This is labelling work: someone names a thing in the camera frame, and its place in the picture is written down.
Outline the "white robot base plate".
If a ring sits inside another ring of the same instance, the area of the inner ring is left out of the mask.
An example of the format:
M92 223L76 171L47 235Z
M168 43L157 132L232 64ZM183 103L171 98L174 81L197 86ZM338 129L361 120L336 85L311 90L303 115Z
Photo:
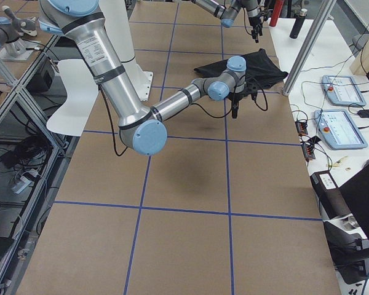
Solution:
M129 18L123 0L100 1L108 37L141 101L147 101L153 72L143 71L136 61Z

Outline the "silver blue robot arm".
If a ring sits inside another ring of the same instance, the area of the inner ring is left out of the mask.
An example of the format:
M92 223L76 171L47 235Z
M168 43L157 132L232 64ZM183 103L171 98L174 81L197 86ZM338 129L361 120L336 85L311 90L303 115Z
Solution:
M218 77L197 78L170 98L145 106L105 30L105 16L98 1L40 1L41 29L62 33L73 40L94 82L99 85L119 116L119 136L124 145L143 155L158 153L167 141L163 121L208 95L221 101L245 86L246 61L233 56Z
M244 14L248 17L249 24L252 27L250 33L247 31L247 29L245 30L249 35L251 35L252 39L256 43L259 43L259 37L263 35L263 23L268 19L269 11L267 9L262 9L258 1L231 1L229 7L226 7L212 0L200 0L191 2L206 10L214 17L220 19L221 26L225 28L232 27L238 13L241 9L243 9L245 11Z

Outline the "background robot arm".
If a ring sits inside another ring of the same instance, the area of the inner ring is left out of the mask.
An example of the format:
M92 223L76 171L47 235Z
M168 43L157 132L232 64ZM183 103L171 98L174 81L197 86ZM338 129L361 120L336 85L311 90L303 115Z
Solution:
M20 35L12 26L12 22L6 17L0 17L0 48L19 39Z

